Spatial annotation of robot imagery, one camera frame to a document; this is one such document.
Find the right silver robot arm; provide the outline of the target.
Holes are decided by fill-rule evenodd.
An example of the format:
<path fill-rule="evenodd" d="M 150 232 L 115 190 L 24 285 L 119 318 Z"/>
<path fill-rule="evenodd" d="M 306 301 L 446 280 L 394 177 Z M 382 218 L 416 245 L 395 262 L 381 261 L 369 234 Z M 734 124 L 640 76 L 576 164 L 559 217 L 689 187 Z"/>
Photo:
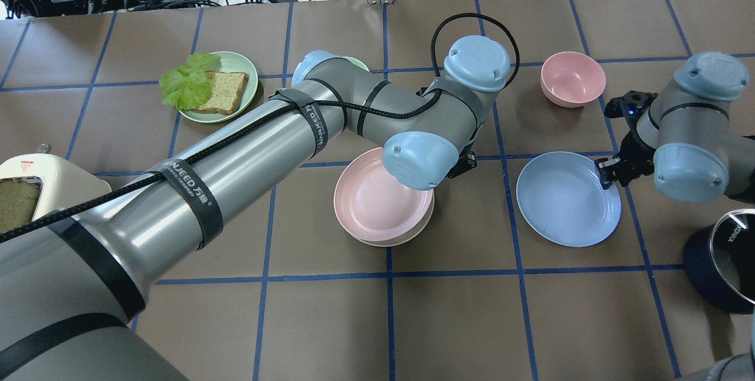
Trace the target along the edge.
<path fill-rule="evenodd" d="M 688 281 L 710 305 L 753 315 L 753 136 L 729 130 L 729 110 L 750 84 L 738 58 L 704 51 L 672 75 L 660 93 L 629 91 L 604 109 L 628 134 L 610 158 L 596 161 L 600 185 L 628 186 L 650 176 L 677 202 L 725 196 L 743 205 L 697 228 L 682 259 Z"/>

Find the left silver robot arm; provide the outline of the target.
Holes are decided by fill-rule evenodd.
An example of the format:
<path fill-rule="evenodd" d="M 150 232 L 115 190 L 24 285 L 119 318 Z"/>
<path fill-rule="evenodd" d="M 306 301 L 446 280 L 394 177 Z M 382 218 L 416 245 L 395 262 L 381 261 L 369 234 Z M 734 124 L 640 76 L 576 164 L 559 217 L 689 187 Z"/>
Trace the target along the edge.
<path fill-rule="evenodd" d="M 389 174 L 434 189 L 469 150 L 517 69 L 483 36 L 456 40 L 414 94 L 328 51 L 281 88 L 123 188 L 2 234 L 3 380 L 184 380 L 129 329 L 149 290 L 350 129 Z"/>

